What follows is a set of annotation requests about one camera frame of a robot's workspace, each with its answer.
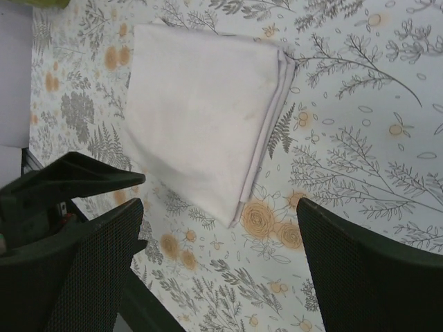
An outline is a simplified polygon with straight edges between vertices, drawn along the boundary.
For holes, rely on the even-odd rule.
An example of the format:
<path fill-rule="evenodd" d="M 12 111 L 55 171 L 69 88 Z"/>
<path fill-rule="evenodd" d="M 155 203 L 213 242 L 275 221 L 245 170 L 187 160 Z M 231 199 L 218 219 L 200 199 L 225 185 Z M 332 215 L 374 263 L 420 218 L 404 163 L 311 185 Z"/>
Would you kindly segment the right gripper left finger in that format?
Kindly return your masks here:
<path fill-rule="evenodd" d="M 140 199 L 1 256 L 2 331 L 112 331 L 138 232 Z"/>

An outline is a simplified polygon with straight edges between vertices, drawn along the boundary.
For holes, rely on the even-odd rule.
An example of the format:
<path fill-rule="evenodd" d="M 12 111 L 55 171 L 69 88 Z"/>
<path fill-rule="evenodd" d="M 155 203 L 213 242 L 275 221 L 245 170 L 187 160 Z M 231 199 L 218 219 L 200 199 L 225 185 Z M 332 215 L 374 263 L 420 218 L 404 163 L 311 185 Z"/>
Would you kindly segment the white t shirt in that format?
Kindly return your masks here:
<path fill-rule="evenodd" d="M 230 227 L 249 199 L 295 70 L 269 41 L 139 24 L 123 151 Z"/>

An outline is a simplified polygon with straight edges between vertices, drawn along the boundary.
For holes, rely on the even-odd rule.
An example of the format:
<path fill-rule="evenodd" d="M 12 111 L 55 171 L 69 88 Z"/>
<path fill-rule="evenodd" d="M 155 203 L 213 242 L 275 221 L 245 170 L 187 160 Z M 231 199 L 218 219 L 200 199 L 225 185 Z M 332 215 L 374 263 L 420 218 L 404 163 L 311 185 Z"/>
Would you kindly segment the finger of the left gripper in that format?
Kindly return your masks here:
<path fill-rule="evenodd" d="M 59 232 L 66 224 L 60 204 L 140 185 L 145 175 L 69 152 L 1 188 L 1 234 L 19 248 Z"/>

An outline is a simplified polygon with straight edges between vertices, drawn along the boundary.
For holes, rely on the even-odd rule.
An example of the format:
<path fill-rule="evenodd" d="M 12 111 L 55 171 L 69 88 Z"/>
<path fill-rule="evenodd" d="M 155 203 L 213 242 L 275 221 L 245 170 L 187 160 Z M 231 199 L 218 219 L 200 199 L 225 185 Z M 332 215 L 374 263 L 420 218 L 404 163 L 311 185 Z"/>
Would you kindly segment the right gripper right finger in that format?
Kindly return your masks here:
<path fill-rule="evenodd" d="M 412 248 L 309 199 L 298 225 L 326 331 L 441 331 L 442 256 Z"/>

